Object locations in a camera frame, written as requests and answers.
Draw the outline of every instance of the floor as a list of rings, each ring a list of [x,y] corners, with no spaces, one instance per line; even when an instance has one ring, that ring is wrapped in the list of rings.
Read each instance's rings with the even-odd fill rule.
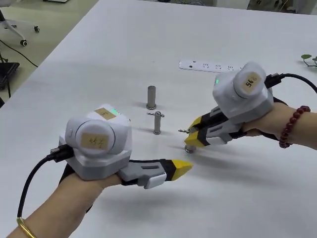
[[[62,4],[43,2],[42,0],[20,0],[11,7],[1,8],[3,14],[7,19],[26,20],[36,23],[40,27],[40,33],[35,33],[33,27],[27,24],[18,25],[18,29],[28,39],[29,45],[27,47],[21,46],[20,40],[5,29],[1,29],[0,39],[39,65],[97,1],[98,0],[69,0],[68,3]],[[213,2],[212,0],[196,1]],[[228,6],[237,8],[237,3],[245,2],[245,0],[232,0],[232,2],[233,3],[231,5],[228,4]],[[35,67],[2,43],[0,43],[0,50],[4,58],[9,59],[11,62],[19,62],[21,64],[16,76],[11,82],[11,91],[13,94],[35,70]],[[6,101],[8,99],[7,90],[0,91],[0,97]]]

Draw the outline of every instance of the green plant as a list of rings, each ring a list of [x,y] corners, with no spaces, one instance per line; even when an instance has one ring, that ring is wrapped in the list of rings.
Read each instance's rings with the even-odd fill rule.
[[[311,55],[302,55],[302,59],[304,61],[304,63],[307,65],[307,67],[317,67],[317,56],[315,58],[312,58],[312,61],[315,64],[308,64],[305,60],[310,59],[312,56]]]

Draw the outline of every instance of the gray gripper finger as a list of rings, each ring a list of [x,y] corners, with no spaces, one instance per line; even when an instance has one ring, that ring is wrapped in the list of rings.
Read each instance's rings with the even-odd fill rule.
[[[129,162],[128,166],[119,170],[118,175],[124,181],[137,179],[137,185],[145,189],[159,186],[166,180],[166,172],[160,162]]]

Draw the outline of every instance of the white power strip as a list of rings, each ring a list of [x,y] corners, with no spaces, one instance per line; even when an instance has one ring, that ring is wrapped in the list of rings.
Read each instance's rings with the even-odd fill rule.
[[[195,60],[183,60],[179,62],[179,68],[188,70],[207,71],[215,73],[226,73],[231,71],[241,70],[242,67],[225,64],[225,63],[214,63],[207,61],[195,61]]]

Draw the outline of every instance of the white table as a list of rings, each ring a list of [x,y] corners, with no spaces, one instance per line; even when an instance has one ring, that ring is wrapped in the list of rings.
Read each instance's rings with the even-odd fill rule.
[[[117,186],[96,201],[74,238],[315,238],[317,153],[241,138],[190,156],[178,133],[215,106],[214,73],[178,68],[182,59],[260,63],[267,73],[316,80],[300,60],[314,54],[315,16],[100,0],[0,110],[0,237],[15,226],[25,179],[57,145],[68,119],[102,103],[131,118],[133,159],[184,158],[193,169],[152,190]],[[146,88],[157,87],[162,135],[148,132]],[[317,109],[313,90],[285,79],[275,96]],[[24,217],[55,189],[63,163],[35,176]]]

